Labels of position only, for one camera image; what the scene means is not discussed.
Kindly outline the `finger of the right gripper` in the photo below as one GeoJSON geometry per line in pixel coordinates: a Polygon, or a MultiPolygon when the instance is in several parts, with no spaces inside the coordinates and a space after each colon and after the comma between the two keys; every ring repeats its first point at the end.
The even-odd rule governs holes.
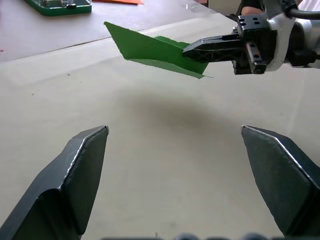
{"type": "Polygon", "coordinates": [[[196,41],[182,51],[182,56],[199,63],[237,61],[241,58],[241,45],[236,41],[196,41]]]}
{"type": "Polygon", "coordinates": [[[238,46],[241,38],[238,34],[205,37],[189,45],[190,48],[224,48],[238,46]]]}

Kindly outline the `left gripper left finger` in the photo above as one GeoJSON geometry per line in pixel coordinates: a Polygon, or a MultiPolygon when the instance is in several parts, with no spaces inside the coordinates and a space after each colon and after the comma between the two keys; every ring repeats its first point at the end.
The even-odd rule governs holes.
{"type": "Polygon", "coordinates": [[[0,227],[2,240],[79,240],[98,192],[109,128],[72,137],[33,180],[0,227]]]}

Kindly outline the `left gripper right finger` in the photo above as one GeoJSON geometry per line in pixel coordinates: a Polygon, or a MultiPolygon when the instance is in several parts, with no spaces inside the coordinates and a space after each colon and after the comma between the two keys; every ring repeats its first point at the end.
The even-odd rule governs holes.
{"type": "Polygon", "coordinates": [[[286,237],[320,235],[320,168],[290,138],[243,125],[256,186],[286,237]]]}

